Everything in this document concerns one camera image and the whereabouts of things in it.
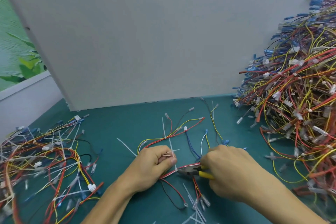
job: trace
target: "forearm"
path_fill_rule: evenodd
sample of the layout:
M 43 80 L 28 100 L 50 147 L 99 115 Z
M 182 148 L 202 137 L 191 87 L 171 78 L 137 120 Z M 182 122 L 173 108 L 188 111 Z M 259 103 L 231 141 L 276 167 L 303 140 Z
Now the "forearm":
M 263 191 L 253 192 L 247 204 L 273 224 L 326 223 L 276 178 L 274 183 L 265 184 Z
M 107 188 L 82 224 L 117 224 L 133 194 L 117 179 Z

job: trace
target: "blue wire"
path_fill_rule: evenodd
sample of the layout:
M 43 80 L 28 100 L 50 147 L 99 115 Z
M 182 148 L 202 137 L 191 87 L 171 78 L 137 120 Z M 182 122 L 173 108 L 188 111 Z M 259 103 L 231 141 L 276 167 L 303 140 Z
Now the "blue wire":
M 198 154 L 195 152 L 194 148 L 191 146 L 191 142 L 190 142 L 190 139 L 189 139 L 189 137 L 188 137 L 187 132 L 185 132 L 185 135 L 187 136 L 187 141 L 188 141 L 189 148 L 196 154 L 196 156 L 197 156 L 198 158 L 201 158 L 201 156 L 198 155 Z

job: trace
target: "fingernail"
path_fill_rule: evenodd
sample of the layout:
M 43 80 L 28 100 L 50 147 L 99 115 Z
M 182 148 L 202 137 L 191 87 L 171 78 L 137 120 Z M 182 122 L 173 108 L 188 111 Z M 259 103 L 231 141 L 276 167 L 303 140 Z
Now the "fingernail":
M 177 163 L 177 158 L 174 158 L 174 157 L 173 157 L 173 158 L 171 158 L 170 161 L 171 161 L 171 164 L 172 164 L 172 165 L 175 165 L 175 164 Z

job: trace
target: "person's left hand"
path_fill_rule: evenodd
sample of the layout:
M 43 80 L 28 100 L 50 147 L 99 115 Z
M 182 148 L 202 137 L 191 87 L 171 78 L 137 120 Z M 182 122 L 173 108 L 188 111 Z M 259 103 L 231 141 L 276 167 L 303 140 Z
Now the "person's left hand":
M 166 145 L 145 148 L 137 155 L 125 172 L 118 178 L 132 193 L 152 187 L 159 177 L 176 164 L 170 148 Z

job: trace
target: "hand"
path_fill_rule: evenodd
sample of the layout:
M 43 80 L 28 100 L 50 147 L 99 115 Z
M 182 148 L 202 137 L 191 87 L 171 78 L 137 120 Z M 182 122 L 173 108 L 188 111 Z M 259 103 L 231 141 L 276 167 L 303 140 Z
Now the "hand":
M 152 187 L 159 177 L 176 164 L 170 148 L 166 145 L 145 148 L 137 155 L 118 182 L 126 186 L 132 193 L 144 191 Z
M 212 172 L 212 190 L 220 197 L 249 203 L 268 188 L 282 184 L 264 170 L 247 151 L 219 145 L 201 158 L 201 165 Z

